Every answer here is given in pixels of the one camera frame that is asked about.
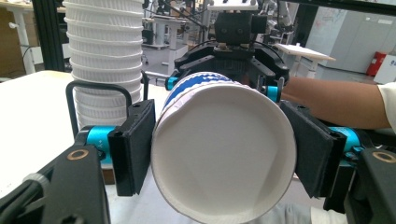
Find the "white paper cup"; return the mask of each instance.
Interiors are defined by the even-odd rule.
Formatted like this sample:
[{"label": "white paper cup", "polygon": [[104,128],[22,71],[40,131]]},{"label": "white paper cup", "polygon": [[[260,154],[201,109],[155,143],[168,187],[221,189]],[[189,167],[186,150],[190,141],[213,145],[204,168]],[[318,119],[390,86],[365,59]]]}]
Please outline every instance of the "white paper cup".
[{"label": "white paper cup", "polygon": [[70,58],[75,64],[101,69],[134,68],[141,64],[141,57],[142,52],[127,56],[107,56],[70,49]]},{"label": "white paper cup", "polygon": [[120,119],[126,118],[125,106],[119,107],[95,107],[76,102],[76,111],[92,119]]},{"label": "white paper cup", "polygon": [[[133,104],[141,100],[141,89],[131,92]],[[125,106],[125,96],[123,94],[116,95],[97,95],[90,94],[83,91],[75,91],[75,99],[77,102],[83,103],[84,105],[90,105],[95,107],[119,107]]]},{"label": "white paper cup", "polygon": [[71,20],[67,17],[64,18],[64,21],[67,22],[67,24],[74,24],[84,27],[96,27],[97,29],[103,29],[109,31],[135,31],[136,29],[140,29],[142,27],[141,25],[138,27],[131,27],[131,26],[120,26],[120,25],[107,25],[98,22],[76,21],[76,20]]},{"label": "white paper cup", "polygon": [[66,17],[67,18],[70,18],[67,16],[67,11],[72,8],[77,9],[77,10],[84,10],[86,12],[89,12],[92,15],[94,13],[96,13],[97,15],[107,15],[107,16],[117,15],[117,16],[127,16],[127,17],[131,17],[131,18],[140,18],[140,19],[143,17],[143,8],[139,11],[134,12],[134,11],[127,11],[127,10],[116,10],[116,9],[105,8],[105,7],[94,7],[91,5],[83,5],[83,4],[76,4],[76,3],[70,3],[70,2],[63,2],[63,5],[66,7]]},{"label": "white paper cup", "polygon": [[[137,77],[136,79],[132,80],[132,81],[128,81],[128,82],[120,82],[120,83],[106,83],[106,84],[114,84],[114,85],[118,85],[123,87],[125,90],[127,90],[128,92],[134,92],[134,91],[138,91],[141,89],[141,79],[142,79],[142,75],[140,74],[139,77]],[[77,90],[79,91],[83,91],[89,94],[96,94],[96,95],[118,95],[120,94],[118,91],[107,91],[107,90],[97,90],[97,89],[91,89],[91,88],[83,88],[83,87],[76,87]]]},{"label": "white paper cup", "polygon": [[142,63],[133,68],[99,69],[75,64],[73,59],[70,59],[69,62],[73,67],[72,76],[83,81],[118,84],[131,82],[142,77]]},{"label": "white paper cup", "polygon": [[213,73],[180,80],[154,130],[151,165],[165,200],[203,223],[245,223],[289,187],[296,162],[291,125],[247,86]]},{"label": "white paper cup", "polygon": [[78,124],[79,127],[85,127],[88,125],[115,125],[121,126],[123,122],[125,122],[126,117],[123,118],[116,118],[116,119],[96,119],[91,118],[80,113],[77,113],[78,116]]},{"label": "white paper cup", "polygon": [[142,39],[142,30],[143,26],[139,26],[132,31],[114,32],[97,27],[80,26],[73,22],[67,24],[67,32],[70,35],[105,41],[140,41]]},{"label": "white paper cup", "polygon": [[71,50],[78,50],[81,52],[87,52],[90,54],[99,54],[105,56],[129,56],[142,53],[143,40],[137,41],[104,41],[94,40],[81,36],[70,35],[69,37],[69,48]]},{"label": "white paper cup", "polygon": [[143,10],[142,0],[65,0],[64,2],[93,7],[111,8],[119,11],[141,12]]}]

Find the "blue gripper joint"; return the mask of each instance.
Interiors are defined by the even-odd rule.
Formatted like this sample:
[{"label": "blue gripper joint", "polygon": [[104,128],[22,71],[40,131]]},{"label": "blue gripper joint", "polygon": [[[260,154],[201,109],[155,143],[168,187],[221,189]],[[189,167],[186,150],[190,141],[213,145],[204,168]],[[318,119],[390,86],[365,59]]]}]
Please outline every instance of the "blue gripper joint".
[{"label": "blue gripper joint", "polygon": [[275,86],[268,86],[267,87],[267,97],[276,103],[277,98],[278,98],[278,88]]},{"label": "blue gripper joint", "polygon": [[177,81],[177,77],[169,77],[168,78],[168,86],[167,89],[171,91],[175,87],[175,83]]},{"label": "blue gripper joint", "polygon": [[102,164],[111,164],[110,144],[107,135],[113,131],[116,126],[93,126],[87,136],[87,145],[94,145],[98,150],[105,152],[106,157],[101,161]]},{"label": "blue gripper joint", "polygon": [[363,150],[363,147],[352,147],[352,152],[355,153],[355,155],[357,156],[359,156]]},{"label": "blue gripper joint", "polygon": [[353,129],[348,127],[329,127],[329,129],[342,133],[346,136],[346,144],[344,146],[344,152],[353,150],[353,147],[360,147],[361,141],[358,135],[353,131]]}]

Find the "red fire extinguisher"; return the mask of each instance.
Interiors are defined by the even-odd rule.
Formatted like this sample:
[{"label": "red fire extinguisher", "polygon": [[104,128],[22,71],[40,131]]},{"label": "red fire extinguisher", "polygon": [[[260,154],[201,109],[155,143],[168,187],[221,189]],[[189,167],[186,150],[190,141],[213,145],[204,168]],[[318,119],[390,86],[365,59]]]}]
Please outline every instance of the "red fire extinguisher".
[{"label": "red fire extinguisher", "polygon": [[376,52],[372,62],[370,63],[369,67],[367,68],[366,74],[370,77],[375,77],[376,73],[378,72],[379,67],[381,67],[382,62],[384,62],[387,53],[384,52]]}]

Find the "white table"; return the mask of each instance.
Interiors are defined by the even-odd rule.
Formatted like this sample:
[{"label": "white table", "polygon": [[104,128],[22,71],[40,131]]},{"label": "white table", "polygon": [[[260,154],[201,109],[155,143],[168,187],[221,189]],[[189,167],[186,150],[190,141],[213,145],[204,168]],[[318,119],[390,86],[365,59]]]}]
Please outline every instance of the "white table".
[{"label": "white table", "polygon": [[303,48],[300,46],[295,46],[295,45],[275,44],[275,46],[287,54],[296,56],[294,65],[290,70],[290,73],[293,75],[296,74],[296,72],[301,64],[302,57],[305,57],[312,61],[311,66],[308,68],[308,74],[307,74],[308,77],[315,76],[319,62],[324,61],[324,60],[335,61],[334,58],[332,58],[328,55],[316,52],[312,49],[306,49],[306,48]]},{"label": "white table", "polygon": [[[8,11],[12,12],[14,15],[15,23],[18,24],[18,38],[21,44],[21,55],[24,54],[29,48],[29,39],[26,32],[26,24],[24,21],[23,14],[33,11],[32,3],[26,4],[24,2],[20,3],[10,3],[7,0],[0,0],[0,7],[5,7]],[[58,8],[58,12],[65,13],[64,8]],[[63,44],[64,58],[69,58],[70,53],[68,51],[68,45]],[[40,47],[30,48],[23,58],[23,64],[26,70],[26,74],[32,74],[35,72],[35,64],[43,63],[43,56]]]},{"label": "white table", "polygon": [[[65,97],[72,80],[67,73],[43,71],[0,84],[0,197],[73,145]],[[157,117],[167,95],[163,87],[149,85],[148,98],[156,101]],[[114,185],[106,186],[106,192],[112,223],[196,223],[165,201],[151,170],[138,196],[119,197]],[[301,183],[293,180],[281,201],[322,205],[307,200]]]}]

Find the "blue pattern on cup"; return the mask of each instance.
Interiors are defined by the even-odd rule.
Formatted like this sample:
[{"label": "blue pattern on cup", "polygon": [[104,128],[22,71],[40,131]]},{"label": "blue pattern on cup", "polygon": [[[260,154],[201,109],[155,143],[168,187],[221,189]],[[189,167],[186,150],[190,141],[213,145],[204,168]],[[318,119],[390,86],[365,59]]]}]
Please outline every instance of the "blue pattern on cup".
[{"label": "blue pattern on cup", "polygon": [[190,88],[196,84],[202,84],[206,82],[216,82],[216,81],[232,81],[232,80],[219,74],[202,74],[195,77],[191,77],[180,83],[179,86],[177,86],[172,90],[171,94],[169,95],[168,99],[165,102],[164,107],[166,107],[175,97],[177,97],[187,88]]}]

